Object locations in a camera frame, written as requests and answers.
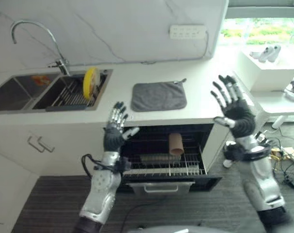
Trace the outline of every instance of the chrome faucet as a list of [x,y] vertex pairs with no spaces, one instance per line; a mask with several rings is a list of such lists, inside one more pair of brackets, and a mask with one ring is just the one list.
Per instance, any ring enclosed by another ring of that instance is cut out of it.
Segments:
[[45,25],[43,25],[41,23],[38,23],[38,22],[35,22],[35,21],[23,20],[23,19],[22,20],[15,21],[11,25],[11,37],[12,37],[13,43],[16,44],[15,29],[16,29],[17,25],[22,24],[22,23],[34,24],[34,25],[36,25],[36,26],[44,29],[46,32],[49,33],[49,35],[51,36],[52,41],[55,44],[55,47],[56,47],[58,53],[60,55],[60,58],[55,61],[55,64],[56,65],[54,65],[54,66],[48,66],[48,67],[58,67],[61,70],[61,73],[62,74],[66,75],[66,76],[69,76],[69,71],[68,71],[68,67],[67,67],[68,60],[65,57],[63,57],[63,55],[62,55],[62,53],[61,53],[61,51],[59,49],[58,43],[55,40],[54,35],[52,34],[52,32]]

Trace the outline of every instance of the marble wall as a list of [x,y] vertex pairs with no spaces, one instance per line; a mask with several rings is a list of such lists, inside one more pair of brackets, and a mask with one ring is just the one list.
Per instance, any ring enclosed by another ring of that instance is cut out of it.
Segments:
[[[46,67],[58,58],[47,32],[15,20],[41,22],[71,65],[211,57],[227,0],[0,0],[0,72]],[[172,24],[204,24],[202,40],[171,40]]]

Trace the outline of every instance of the robotic arm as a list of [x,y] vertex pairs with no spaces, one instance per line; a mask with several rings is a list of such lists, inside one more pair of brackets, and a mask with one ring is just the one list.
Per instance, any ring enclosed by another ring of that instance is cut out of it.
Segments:
[[120,158],[120,147],[135,135],[138,127],[123,132],[123,126],[128,118],[124,115],[126,107],[123,103],[116,103],[107,123],[104,135],[104,155],[91,179],[90,193],[79,213],[80,219],[73,233],[99,233],[106,223],[114,206],[116,190],[121,182],[121,174],[128,170],[131,164],[126,158]]
[[236,81],[230,76],[219,76],[219,80],[226,87],[229,98],[222,87],[213,82],[222,99],[213,91],[211,94],[224,113],[224,117],[215,117],[214,121],[229,127],[236,139],[233,154],[239,161],[244,191],[268,233],[294,232],[294,221],[285,209],[284,198],[272,174],[268,159],[270,148],[255,140],[255,118]]

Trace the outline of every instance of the stainless steel sink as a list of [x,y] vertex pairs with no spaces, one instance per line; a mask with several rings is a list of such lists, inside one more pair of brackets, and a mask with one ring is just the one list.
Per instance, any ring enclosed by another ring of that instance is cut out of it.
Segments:
[[54,73],[10,78],[0,87],[0,111],[28,109],[57,76]]
[[82,94],[84,73],[12,77],[0,87],[0,114],[95,110],[112,70],[101,70],[100,83],[91,100]]

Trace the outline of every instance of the white countertop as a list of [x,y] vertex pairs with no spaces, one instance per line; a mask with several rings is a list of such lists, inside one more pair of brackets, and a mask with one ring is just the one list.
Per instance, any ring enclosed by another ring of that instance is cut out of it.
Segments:
[[[100,103],[94,111],[46,112],[0,115],[0,125],[6,124],[61,124],[92,123],[105,125],[111,108],[117,101],[124,101],[130,106],[132,88],[136,83],[154,83],[181,81],[187,97],[187,106],[180,110],[134,112],[128,108],[130,115],[127,125],[157,124],[202,124],[212,123],[212,119],[221,114],[217,102],[210,94],[212,81],[216,80],[220,69],[219,60],[208,61],[163,62],[153,65],[122,64],[100,65],[100,69],[113,69],[112,76]],[[86,70],[88,67],[72,67],[72,71]],[[34,69],[23,73],[7,73],[7,77],[26,73],[53,72],[52,69]]]
[[294,101],[283,92],[252,92],[253,99],[270,116],[294,115]]

